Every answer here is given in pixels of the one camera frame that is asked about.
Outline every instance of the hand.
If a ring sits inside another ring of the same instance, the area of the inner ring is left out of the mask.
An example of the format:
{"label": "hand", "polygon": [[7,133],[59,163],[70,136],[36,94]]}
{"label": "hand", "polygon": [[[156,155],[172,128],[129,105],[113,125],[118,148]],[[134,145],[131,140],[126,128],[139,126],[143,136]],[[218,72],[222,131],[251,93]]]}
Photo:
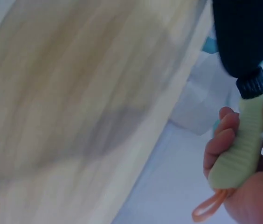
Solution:
{"label": "hand", "polygon": [[[205,149],[203,167],[206,178],[218,156],[231,147],[239,127],[239,114],[229,107],[221,109],[220,120],[214,138]],[[225,208],[239,224],[263,224],[263,156],[257,172],[226,199]]]}

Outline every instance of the light green handle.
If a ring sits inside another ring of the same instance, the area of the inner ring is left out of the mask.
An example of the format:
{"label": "light green handle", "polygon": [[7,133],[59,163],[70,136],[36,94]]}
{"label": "light green handle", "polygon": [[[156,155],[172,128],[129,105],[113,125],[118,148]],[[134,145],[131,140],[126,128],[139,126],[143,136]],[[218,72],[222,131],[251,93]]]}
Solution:
{"label": "light green handle", "polygon": [[212,189],[236,189],[256,171],[263,143],[263,95],[241,99],[239,110],[234,144],[219,156],[209,173]]}

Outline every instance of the fingernail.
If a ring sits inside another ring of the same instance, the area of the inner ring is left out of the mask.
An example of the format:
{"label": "fingernail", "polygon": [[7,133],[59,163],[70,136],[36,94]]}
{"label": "fingernail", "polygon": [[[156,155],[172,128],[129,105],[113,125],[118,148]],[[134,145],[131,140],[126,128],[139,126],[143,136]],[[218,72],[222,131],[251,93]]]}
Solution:
{"label": "fingernail", "polygon": [[221,120],[220,124],[223,125],[226,123],[227,120],[227,116],[223,117],[223,119]]}
{"label": "fingernail", "polygon": [[232,128],[228,128],[226,130],[221,131],[220,133],[217,134],[216,137],[221,137],[222,135],[229,133],[230,135],[234,135],[234,131]]}

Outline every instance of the orange loop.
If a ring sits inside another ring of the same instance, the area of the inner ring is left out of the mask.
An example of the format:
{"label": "orange loop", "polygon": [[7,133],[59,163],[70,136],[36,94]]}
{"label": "orange loop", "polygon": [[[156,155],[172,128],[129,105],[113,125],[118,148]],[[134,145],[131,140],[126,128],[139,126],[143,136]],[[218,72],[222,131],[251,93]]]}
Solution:
{"label": "orange loop", "polygon": [[193,212],[192,218],[194,222],[203,222],[211,217],[223,204],[225,199],[234,192],[234,189],[217,190],[216,194],[200,204]]}

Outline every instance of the black bottle cap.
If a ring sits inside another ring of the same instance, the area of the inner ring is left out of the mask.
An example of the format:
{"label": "black bottle cap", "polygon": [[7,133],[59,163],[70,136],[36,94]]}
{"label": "black bottle cap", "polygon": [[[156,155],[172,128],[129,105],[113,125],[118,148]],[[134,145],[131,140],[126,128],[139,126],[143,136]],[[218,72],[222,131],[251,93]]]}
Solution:
{"label": "black bottle cap", "polygon": [[245,78],[239,78],[236,85],[243,99],[252,99],[262,95],[263,69],[259,67]]}

